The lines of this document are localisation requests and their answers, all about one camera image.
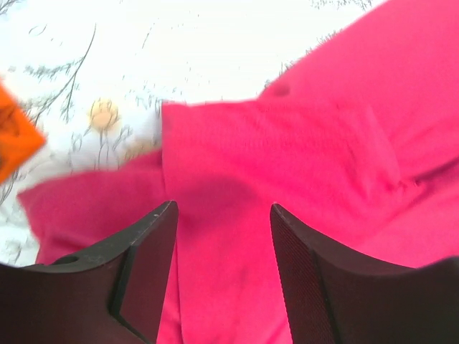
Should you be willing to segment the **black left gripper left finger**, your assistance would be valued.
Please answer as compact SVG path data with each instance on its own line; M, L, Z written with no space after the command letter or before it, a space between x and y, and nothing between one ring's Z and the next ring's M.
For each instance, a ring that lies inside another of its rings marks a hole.
M50 265L1 266L3 343L155 343L178 207Z

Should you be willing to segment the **pink t shirt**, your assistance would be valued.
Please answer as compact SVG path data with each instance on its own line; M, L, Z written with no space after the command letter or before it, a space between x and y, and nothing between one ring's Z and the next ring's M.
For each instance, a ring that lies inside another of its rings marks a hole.
M19 195L44 264L177 202L160 343L291 341L274 203L386 261L458 253L456 1L387 1L257 99L161 117L160 150Z

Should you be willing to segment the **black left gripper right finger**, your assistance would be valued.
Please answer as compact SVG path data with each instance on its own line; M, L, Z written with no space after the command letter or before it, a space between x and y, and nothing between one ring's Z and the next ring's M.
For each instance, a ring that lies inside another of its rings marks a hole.
M270 226L294 343L458 341L458 258L403 267L357 252L280 205Z

